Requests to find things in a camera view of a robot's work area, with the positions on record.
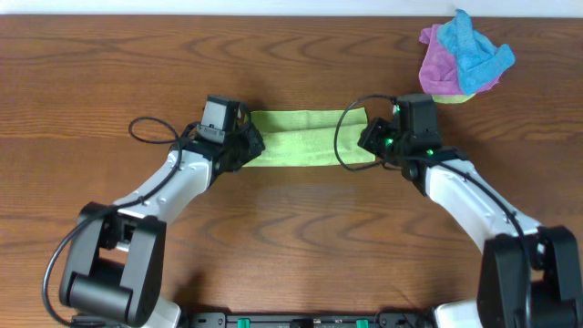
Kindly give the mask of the light green cloth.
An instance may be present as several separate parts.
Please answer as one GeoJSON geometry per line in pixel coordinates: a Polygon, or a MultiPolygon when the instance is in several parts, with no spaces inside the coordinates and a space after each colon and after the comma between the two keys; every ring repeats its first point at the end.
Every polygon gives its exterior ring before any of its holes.
{"type": "Polygon", "coordinates": [[[252,122],[265,150],[249,167],[320,167],[361,164],[375,156],[358,145],[368,123],[364,108],[341,110],[254,111],[252,122]]]}

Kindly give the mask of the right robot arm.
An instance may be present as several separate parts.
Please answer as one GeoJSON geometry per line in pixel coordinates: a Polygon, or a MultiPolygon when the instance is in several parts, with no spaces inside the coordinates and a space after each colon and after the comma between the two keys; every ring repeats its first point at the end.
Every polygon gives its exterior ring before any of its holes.
{"type": "Polygon", "coordinates": [[[521,212],[478,174],[462,150],[445,146],[431,97],[389,100],[392,120],[374,118],[359,147],[399,169],[455,219],[482,253],[477,296],[435,307],[434,325],[580,328],[582,279],[575,235],[521,212]]]}

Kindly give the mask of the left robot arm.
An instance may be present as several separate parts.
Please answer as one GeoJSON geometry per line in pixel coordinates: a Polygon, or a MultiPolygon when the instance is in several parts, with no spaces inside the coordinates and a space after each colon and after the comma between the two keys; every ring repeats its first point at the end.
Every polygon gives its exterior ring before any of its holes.
{"type": "Polygon", "coordinates": [[[211,95],[201,120],[170,131],[162,166],[111,205],[88,203],[59,245],[67,250],[59,301],[78,314],[68,327],[177,327],[181,308],[161,297],[167,229],[225,172],[265,146],[248,106],[211,95]]]}

